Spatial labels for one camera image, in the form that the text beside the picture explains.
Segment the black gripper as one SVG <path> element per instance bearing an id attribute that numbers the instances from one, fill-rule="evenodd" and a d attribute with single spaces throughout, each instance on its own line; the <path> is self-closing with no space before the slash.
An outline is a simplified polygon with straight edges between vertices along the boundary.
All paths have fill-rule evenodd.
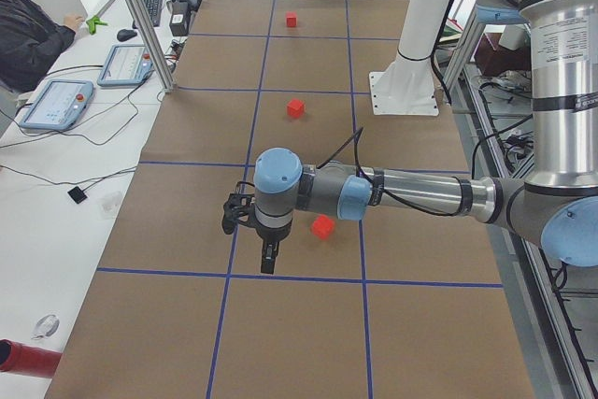
<path id="1" fill-rule="evenodd" d="M 288 222 L 284 226 L 269 227 L 258 222 L 256 232 L 263 240 L 260 270 L 262 273 L 273 274 L 279 252 L 279 242 L 290 234 L 291 224 Z"/>

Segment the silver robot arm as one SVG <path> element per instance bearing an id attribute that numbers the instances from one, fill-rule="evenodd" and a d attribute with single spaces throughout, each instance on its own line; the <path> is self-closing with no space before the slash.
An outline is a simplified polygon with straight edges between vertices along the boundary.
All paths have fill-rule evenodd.
<path id="1" fill-rule="evenodd" d="M 597 263 L 597 0 L 477 0 L 480 19 L 504 8 L 531 27 L 534 167 L 523 179 L 464 179 L 327 163 L 274 148 L 257 159 L 250 220 L 275 269 L 295 210 L 358 221 L 369 207 L 471 216 L 519 235 L 566 264 Z"/>

